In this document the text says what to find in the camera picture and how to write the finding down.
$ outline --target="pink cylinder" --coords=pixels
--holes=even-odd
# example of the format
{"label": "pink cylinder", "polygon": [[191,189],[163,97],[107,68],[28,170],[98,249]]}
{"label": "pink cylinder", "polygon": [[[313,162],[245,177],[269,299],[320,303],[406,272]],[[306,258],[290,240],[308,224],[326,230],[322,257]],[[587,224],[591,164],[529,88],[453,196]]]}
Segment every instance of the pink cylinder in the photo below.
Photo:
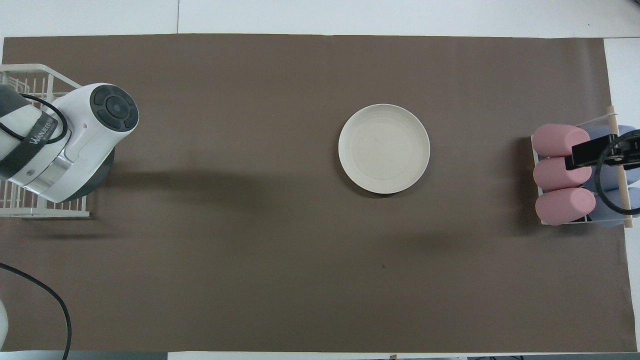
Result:
{"label": "pink cylinder", "polygon": [[540,160],[533,168],[533,179],[545,191],[575,188],[591,176],[591,167],[567,170],[564,158]]}
{"label": "pink cylinder", "polygon": [[533,149],[540,156],[571,155],[571,147],[589,141],[589,134],[572,125],[546,124],[533,133]]}
{"label": "pink cylinder", "polygon": [[587,189],[560,189],[540,195],[536,213],[549,225],[561,225],[587,215],[595,206],[595,196]]}

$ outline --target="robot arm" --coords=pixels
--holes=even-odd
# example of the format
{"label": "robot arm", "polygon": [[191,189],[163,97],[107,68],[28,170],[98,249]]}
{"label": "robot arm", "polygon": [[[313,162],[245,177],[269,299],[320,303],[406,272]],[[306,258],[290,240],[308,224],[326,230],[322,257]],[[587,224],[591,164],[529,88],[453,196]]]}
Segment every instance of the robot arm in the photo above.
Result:
{"label": "robot arm", "polygon": [[138,125],[135,102],[117,86],[78,88],[42,112],[0,85],[0,178],[61,202],[93,191],[108,174],[113,147]]}
{"label": "robot arm", "polygon": [[0,301],[0,349],[2,349],[2,345],[4,344],[4,339],[6,338],[6,333],[9,330],[9,320],[6,316],[6,309],[2,301]]}

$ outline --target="plate rim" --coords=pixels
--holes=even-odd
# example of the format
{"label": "plate rim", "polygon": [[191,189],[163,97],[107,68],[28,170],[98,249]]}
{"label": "plate rim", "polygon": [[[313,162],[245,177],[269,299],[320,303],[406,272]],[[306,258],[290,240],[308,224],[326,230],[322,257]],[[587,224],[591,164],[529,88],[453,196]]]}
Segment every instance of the plate rim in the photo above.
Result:
{"label": "plate rim", "polygon": [[[422,169],[422,171],[420,171],[420,174],[416,177],[415,180],[413,180],[409,185],[405,186],[404,188],[400,189],[400,190],[394,190],[394,191],[380,191],[380,190],[372,190],[371,188],[367,188],[365,186],[363,186],[362,184],[359,184],[358,182],[356,182],[351,175],[349,174],[349,172],[347,171],[347,169],[344,166],[344,159],[343,159],[343,152],[341,151],[342,149],[342,144],[346,141],[345,135],[344,135],[344,131],[345,128],[348,126],[349,122],[351,122],[355,116],[357,116],[361,111],[364,111],[366,109],[372,108],[372,107],[378,107],[378,106],[390,106],[392,108],[395,108],[397,110],[403,111],[405,113],[408,113],[415,121],[417,121],[418,124],[420,124],[420,127],[422,128],[422,131],[424,132],[424,136],[426,139],[426,152],[427,152],[427,156],[426,156],[426,162],[424,164],[424,168]],[[368,105],[365,106],[362,109],[359,109],[358,111],[356,111],[354,114],[352,114],[349,119],[344,123],[342,130],[340,130],[340,136],[338,138],[338,157],[340,159],[340,165],[342,166],[343,171],[347,174],[347,176],[349,177],[349,179],[355,183],[356,185],[358,185],[359,187],[363,188],[364,190],[367,190],[368,192],[372,192],[372,193],[379,193],[379,194],[393,194],[393,193],[399,193],[401,191],[404,191],[408,188],[410,188],[411,186],[413,186],[415,183],[417,183],[417,181],[424,175],[424,172],[427,170],[427,166],[429,165],[429,161],[431,160],[431,139],[429,138],[429,134],[427,133],[427,129],[424,127],[424,124],[420,121],[420,119],[418,119],[417,116],[415,116],[412,112],[410,112],[409,110],[403,108],[402,106],[398,106],[395,104],[389,104],[389,103],[379,103],[379,104],[372,104],[372,105]]]}

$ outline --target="wire basket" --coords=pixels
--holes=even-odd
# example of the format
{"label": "wire basket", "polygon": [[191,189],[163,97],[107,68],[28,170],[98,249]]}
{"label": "wire basket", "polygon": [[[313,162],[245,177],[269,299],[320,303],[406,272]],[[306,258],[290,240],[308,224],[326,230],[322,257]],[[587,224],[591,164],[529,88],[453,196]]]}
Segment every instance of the wire basket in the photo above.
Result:
{"label": "wire basket", "polygon": [[[81,85],[42,64],[0,65],[0,83],[17,92],[29,94],[47,102],[67,94]],[[31,101],[37,108],[39,102]],[[61,218],[88,217],[86,196],[53,203],[25,188],[0,181],[0,217]]]}

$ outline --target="ceramic plate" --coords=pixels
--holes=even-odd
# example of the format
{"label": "ceramic plate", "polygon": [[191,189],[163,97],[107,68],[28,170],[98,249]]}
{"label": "ceramic plate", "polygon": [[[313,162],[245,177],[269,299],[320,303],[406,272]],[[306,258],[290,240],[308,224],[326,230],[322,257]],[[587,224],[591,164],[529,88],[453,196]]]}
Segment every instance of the ceramic plate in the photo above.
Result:
{"label": "ceramic plate", "polygon": [[430,153],[420,120],[391,104],[367,106],[353,114],[338,141],[344,171],[374,193],[396,193],[415,184],[427,169]]}

